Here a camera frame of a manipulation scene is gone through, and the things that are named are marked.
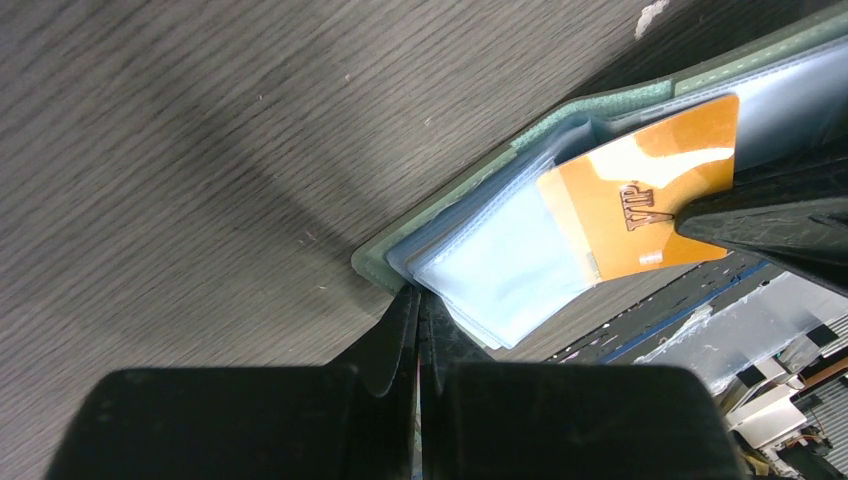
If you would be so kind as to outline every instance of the wood grain surface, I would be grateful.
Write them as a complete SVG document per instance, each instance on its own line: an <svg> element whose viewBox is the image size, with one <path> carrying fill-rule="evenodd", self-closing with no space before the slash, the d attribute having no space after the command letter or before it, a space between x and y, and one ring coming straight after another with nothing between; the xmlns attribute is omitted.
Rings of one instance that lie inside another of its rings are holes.
<svg viewBox="0 0 848 480"><path fill-rule="evenodd" d="M569 94L670 73L810 1L5 1L0 478L135 365L317 364L389 299L353 250ZM596 288L538 360L668 282Z"/></svg>

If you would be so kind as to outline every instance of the black plastic part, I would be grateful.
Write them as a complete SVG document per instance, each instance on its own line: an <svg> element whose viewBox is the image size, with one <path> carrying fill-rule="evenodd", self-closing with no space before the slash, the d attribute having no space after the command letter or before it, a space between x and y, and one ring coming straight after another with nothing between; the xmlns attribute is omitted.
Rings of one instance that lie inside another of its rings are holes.
<svg viewBox="0 0 848 480"><path fill-rule="evenodd" d="M47 477L344 478L356 390L350 367L115 372Z"/></svg>
<svg viewBox="0 0 848 480"><path fill-rule="evenodd" d="M110 374L86 398L48 477L408 479L419 300L402 290L324 367Z"/></svg>
<svg viewBox="0 0 848 480"><path fill-rule="evenodd" d="M684 207L675 229L848 295L848 138L764 168Z"/></svg>
<svg viewBox="0 0 848 480"><path fill-rule="evenodd" d="M798 470L807 480L834 480L846 478L823 457L816 455L807 447L796 444L777 452L781 460Z"/></svg>
<svg viewBox="0 0 848 480"><path fill-rule="evenodd" d="M827 325L819 325L818 327L807 332L807 338L810 339L817 347L823 348L837 339L839 335L830 329Z"/></svg>
<svg viewBox="0 0 848 480"><path fill-rule="evenodd" d="M758 383L765 381L766 377L763 375L763 372L757 368L756 365L751 365L750 367L742 370L741 372L736 374L736 378L742 382L748 388L753 388Z"/></svg>
<svg viewBox="0 0 848 480"><path fill-rule="evenodd" d="M419 362L427 479L742 478L692 374L494 362L411 288L323 367L107 376L48 477L406 480Z"/></svg>
<svg viewBox="0 0 848 480"><path fill-rule="evenodd" d="M440 405L429 478L742 478L711 397L682 369L457 364Z"/></svg>

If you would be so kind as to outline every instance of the stitching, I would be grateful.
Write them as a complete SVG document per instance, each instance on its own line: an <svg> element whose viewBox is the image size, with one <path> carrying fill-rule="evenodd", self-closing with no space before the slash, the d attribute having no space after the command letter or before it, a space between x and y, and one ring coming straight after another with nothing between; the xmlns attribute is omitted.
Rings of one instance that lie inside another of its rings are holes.
<svg viewBox="0 0 848 480"><path fill-rule="evenodd" d="M383 287L385 290L389 290L391 292L397 292L396 289L392 288L382 277L382 275L377 274L374 270L371 270L371 259L365 257L365 261L362 262L362 266L365 268L365 271L371 274L371 281L377 284L377 286Z"/></svg>
<svg viewBox="0 0 848 480"><path fill-rule="evenodd" d="M737 79L737 80L734 80L734 81L731 81L731 82L720 83L720 84L713 86L710 89L705 90L701 93L694 94L694 95L687 95L685 98L678 98L677 100L673 100L673 101L668 102L668 103L666 103L662 106L665 107L665 108L675 107L677 105L689 103L692 100L697 100L697 99L700 99L700 98L715 95L716 93L719 93L721 91L726 91L726 90L729 90L733 87L737 87L739 85L743 85L745 83L751 82L753 80L757 80L757 79L760 79L760 78L763 78L763 77L766 77L766 76L769 76L769 75L773 75L777 72L781 72L783 70L787 70L789 68L795 67L795 66L797 66L797 65L799 65L799 64L801 64L805 61L810 60L811 58L820 57L820 56L823 56L825 54L832 53L833 51L835 51L837 49L837 47L844 46L846 43L848 43L848 37L846 37L846 38L842 39L841 41L838 41L838 42L836 42L832 45L824 45L824 46L821 46L821 47L810 49L810 50L803 52L803 53L800 53L800 54L793 55L792 57L787 58L785 60L782 60L780 62L777 62L774 65L764 67L765 70L761 71L760 73L749 75L749 76L746 76L745 78L740 78L740 79Z"/></svg>
<svg viewBox="0 0 848 480"><path fill-rule="evenodd" d="M841 19L841 20L837 23L837 25L842 25L842 24L844 24L844 23L846 23L846 22L848 22L848 17ZM814 34L817 34L817 33L819 33L820 31L826 31L826 30L830 30L830 28L825 28L825 27L822 27L822 26L814 27L814 28L810 29L809 31L807 31L807 32L805 32L805 33L799 34L798 36L796 36L796 38L793 38L793 39L791 39L791 40L788 40L788 43L784 43L784 44L780 45L780 46L778 47L778 50L780 50L780 51L786 50L789 46L799 44L799 43L801 43L801 41L802 41L802 40L806 40L807 38L814 36ZM757 55L757 56L755 56L755 57L752 57L752 58L748 59L747 61L743 61L743 62L739 63L738 65L736 65L736 70L741 70L741 69L743 69L743 68L745 68L745 67L753 66L753 64L755 64L755 63L759 63L760 61L762 61L762 60L764 60L764 59L766 59L766 58L768 58L768 57L770 57L770 56L774 55L774 53L775 53L775 52L774 52L774 47L775 47L775 46L774 46L774 45L772 45L771 47L768 47L768 51L764 52L763 54L761 54L761 55ZM811 48L810 50L807 50L806 52L800 52L800 53L798 53L798 54L796 54L796 55L793 55L793 57L795 57L795 56L797 56L797 55L804 55L803 57L801 57L801 58L799 58L799 59L797 59L797 60L794 60L794 61L801 61L801 60L804 60L804 59L808 58L809 56L812 56L812 55L816 54L816 53L817 53L817 52L816 52L817 50L821 50L821 49L823 49L823 48L826 48L826 46L820 45L820 46L818 46L818 47ZM783 60L783 61L791 61L791 57L790 57L790 58L787 58L787 59L785 59L785 60ZM724 71L722 72L722 74L726 74L726 73L728 73L728 71L727 71L727 70L724 70ZM716 77L717 77L717 75L712 75L712 76L710 76L710 77L709 77L706 81L713 80L713 79L715 79ZM703 79L700 79L700 80L698 80L697 82L695 82L695 86L697 86L697 85L701 85L703 82L704 82L704 80L703 80ZM685 85L683 88L681 88L681 93L682 93L682 92L685 92L685 91L687 91L687 90L691 90L692 88L694 88L692 85Z"/></svg>

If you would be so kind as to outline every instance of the orange card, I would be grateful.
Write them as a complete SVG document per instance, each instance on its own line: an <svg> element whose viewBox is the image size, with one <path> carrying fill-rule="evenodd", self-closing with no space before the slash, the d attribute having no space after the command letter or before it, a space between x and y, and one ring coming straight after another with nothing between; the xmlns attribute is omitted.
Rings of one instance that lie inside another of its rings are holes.
<svg viewBox="0 0 848 480"><path fill-rule="evenodd" d="M598 147L538 180L558 225L586 253L587 277L597 272L600 280L611 280L727 254L677 235L674 215L698 197L733 186L738 115L739 99L722 97Z"/></svg>

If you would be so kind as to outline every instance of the blue stripe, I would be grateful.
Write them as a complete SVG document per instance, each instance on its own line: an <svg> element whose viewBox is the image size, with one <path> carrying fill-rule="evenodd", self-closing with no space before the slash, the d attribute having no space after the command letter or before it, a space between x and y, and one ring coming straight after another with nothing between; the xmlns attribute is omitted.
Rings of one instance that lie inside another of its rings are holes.
<svg viewBox="0 0 848 480"><path fill-rule="evenodd" d="M701 305L704 305L706 303L713 301L716 297L718 297L722 293L724 293L724 292L730 290L731 288L735 287L736 285L738 285L739 282L741 282L742 280L744 280L744 279L750 277L751 275L762 270L766 265L768 265L768 262L762 261L759 264L749 268L748 270L745 270L741 274L737 275L737 278L735 280L733 280L732 282L728 283L727 285L725 285L721 288L717 288L717 289L713 290L712 292L708 293L704 298L702 298L701 300L696 302L694 305L692 305L691 307L681 311L677 315L674 315L670 318L667 318L667 319L663 320L662 322L654 325L653 327L651 327L649 330L646 330L645 332L643 332L638 337L636 337L636 338L630 340L629 342L625 343L624 345L622 345L618 350L615 350L612 353L610 353L609 355L607 355L606 357L600 359L599 362L600 363L610 363L610 362L614 361L615 359L617 359L618 357L629 352L630 350L633 350L640 343L644 342L645 340L647 340L650 337L653 337L654 335L659 333L660 330L664 329L665 327L667 327L667 326L669 326L673 323L679 322L680 320L688 317L689 315L692 314L692 312L695 311L695 309L697 309Z"/></svg>

